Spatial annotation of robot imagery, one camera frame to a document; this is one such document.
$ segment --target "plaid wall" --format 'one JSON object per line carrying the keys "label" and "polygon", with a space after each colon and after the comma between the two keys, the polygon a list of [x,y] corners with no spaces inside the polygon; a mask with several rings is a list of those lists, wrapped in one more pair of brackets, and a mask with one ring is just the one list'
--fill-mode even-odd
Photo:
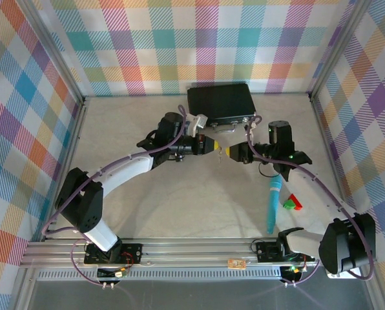
{"label": "plaid wall", "polygon": [[374,0],[318,107],[349,204],[370,207],[385,279],[385,0]]}
{"label": "plaid wall", "polygon": [[115,96],[307,92],[355,0],[34,2],[83,93]]}
{"label": "plaid wall", "polygon": [[39,236],[77,107],[15,1],[0,0],[0,309]]}

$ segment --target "gray floor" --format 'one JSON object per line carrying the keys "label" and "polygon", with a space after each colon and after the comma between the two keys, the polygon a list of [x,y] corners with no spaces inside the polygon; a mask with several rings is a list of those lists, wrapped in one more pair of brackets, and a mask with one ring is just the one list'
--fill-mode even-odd
{"label": "gray floor", "polygon": [[130,281],[115,290],[86,282],[38,282],[31,310],[69,309],[373,309],[366,284],[330,280],[323,268],[297,288],[276,280]]}

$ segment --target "black box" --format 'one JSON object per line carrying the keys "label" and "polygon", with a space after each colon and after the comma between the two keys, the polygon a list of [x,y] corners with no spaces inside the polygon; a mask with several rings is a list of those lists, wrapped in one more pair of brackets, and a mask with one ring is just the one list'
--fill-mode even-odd
{"label": "black box", "polygon": [[208,117],[207,126],[242,123],[256,113],[247,84],[190,88],[187,99],[192,115]]}

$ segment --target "red and green object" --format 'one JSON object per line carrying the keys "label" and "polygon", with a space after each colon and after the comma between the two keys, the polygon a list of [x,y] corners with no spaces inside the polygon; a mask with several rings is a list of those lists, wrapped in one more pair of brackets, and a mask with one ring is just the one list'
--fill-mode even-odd
{"label": "red and green object", "polygon": [[283,204],[283,207],[287,210],[301,210],[303,208],[294,194],[290,195],[288,201]]}

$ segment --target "black mounting plate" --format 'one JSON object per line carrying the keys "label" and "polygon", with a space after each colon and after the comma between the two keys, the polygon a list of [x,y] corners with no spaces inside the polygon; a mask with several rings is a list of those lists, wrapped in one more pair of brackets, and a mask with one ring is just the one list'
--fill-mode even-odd
{"label": "black mounting plate", "polygon": [[[283,256],[280,249],[277,247],[276,242],[256,242],[256,253],[258,263],[271,263],[271,262],[292,262],[303,263],[304,254],[294,253]],[[314,262],[315,259],[306,255],[307,262]]]}
{"label": "black mounting plate", "polygon": [[[94,265],[94,264],[110,264],[107,257],[103,254],[102,251],[99,250],[93,243],[88,244],[85,248],[85,259],[83,261],[84,264]],[[134,259],[134,264],[139,264],[141,262],[142,257],[142,244],[140,243],[123,243],[120,249],[121,255],[114,264],[125,265],[128,264],[127,258],[130,259],[130,255]]]}

